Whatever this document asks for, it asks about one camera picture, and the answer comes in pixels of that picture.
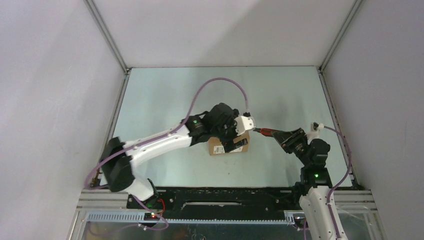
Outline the red black utility knife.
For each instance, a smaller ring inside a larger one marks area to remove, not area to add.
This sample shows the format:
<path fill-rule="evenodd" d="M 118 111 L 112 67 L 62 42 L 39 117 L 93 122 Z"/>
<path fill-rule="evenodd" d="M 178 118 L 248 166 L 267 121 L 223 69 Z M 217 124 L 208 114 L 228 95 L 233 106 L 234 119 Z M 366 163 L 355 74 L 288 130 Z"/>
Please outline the red black utility knife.
<path fill-rule="evenodd" d="M 269 128 L 255 128 L 253 131 L 260 133 L 265 137 L 273 137 L 273 133 L 276 132 L 276 130 Z"/>

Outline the brown cardboard express box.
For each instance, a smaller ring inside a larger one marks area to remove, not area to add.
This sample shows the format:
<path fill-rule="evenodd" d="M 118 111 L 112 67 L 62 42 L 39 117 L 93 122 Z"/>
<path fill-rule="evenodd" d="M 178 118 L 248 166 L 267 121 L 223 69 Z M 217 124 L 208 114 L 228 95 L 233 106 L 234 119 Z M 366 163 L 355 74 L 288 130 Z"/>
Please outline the brown cardboard express box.
<path fill-rule="evenodd" d="M 235 148 L 232 151 L 225 151 L 225 148 L 222 144 L 222 142 L 216 138 L 211 137 L 208 140 L 208 150 L 210 156 L 215 155 L 222 155 L 227 153 L 242 153 L 247 152 L 249 149 L 249 143 L 250 143 L 250 135 L 248 132 L 243 133 L 240 136 L 237 136 L 232 140 L 232 142 L 235 144 Z"/>

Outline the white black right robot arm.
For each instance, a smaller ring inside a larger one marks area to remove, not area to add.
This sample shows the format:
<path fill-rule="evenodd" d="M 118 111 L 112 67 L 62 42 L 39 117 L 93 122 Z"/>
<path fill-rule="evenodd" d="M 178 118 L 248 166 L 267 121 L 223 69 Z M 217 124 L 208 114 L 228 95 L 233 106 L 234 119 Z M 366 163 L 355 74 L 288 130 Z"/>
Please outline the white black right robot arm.
<path fill-rule="evenodd" d="M 335 205 L 334 186 L 326 167 L 331 146 L 320 138 L 308 139 L 303 129 L 272 131 L 271 136 L 303 167 L 293 186 L 291 204 L 304 212 L 304 226 L 314 240 L 346 240 L 347 234 Z"/>

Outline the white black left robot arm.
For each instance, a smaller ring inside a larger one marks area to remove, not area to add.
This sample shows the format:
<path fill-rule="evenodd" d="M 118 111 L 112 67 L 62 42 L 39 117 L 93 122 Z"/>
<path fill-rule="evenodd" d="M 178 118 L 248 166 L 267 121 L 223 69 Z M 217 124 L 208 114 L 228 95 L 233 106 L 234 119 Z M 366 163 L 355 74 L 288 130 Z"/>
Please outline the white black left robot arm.
<path fill-rule="evenodd" d="M 127 192 L 136 197 L 145 208 L 153 208 L 158 202 L 155 185 L 149 178 L 137 176 L 138 166 L 173 150 L 206 143 L 218 139 L 225 153 L 248 144 L 241 135 L 254 130 L 256 123 L 250 113 L 240 114 L 225 103 L 215 105 L 210 111 L 189 115 L 175 128 L 132 141 L 110 139 L 100 157 L 100 168 L 106 187 L 112 192 Z"/>

